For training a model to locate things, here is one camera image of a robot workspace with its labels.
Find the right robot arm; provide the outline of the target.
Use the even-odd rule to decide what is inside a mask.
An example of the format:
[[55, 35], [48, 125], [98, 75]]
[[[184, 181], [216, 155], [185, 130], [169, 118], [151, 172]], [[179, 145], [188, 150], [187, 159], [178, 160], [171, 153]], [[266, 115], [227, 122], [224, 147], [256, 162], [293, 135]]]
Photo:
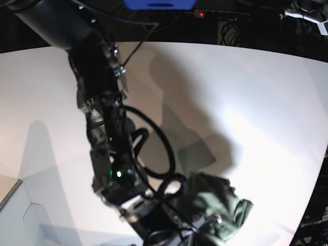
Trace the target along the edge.
[[[176, 172], [173, 149], [151, 119], [124, 104], [127, 62], [121, 60], [114, 38], [104, 35], [84, 10], [116, 22], [129, 20], [85, 1], [1, 1], [1, 6], [68, 55], [77, 81], [77, 106], [86, 119], [94, 193], [119, 211], [144, 245], [195, 245], [204, 217], [187, 219], [172, 205], [187, 189], [185, 176]], [[169, 158], [167, 172], [141, 166], [138, 155], [149, 131], [136, 128], [128, 112], [146, 121], [161, 139]]]

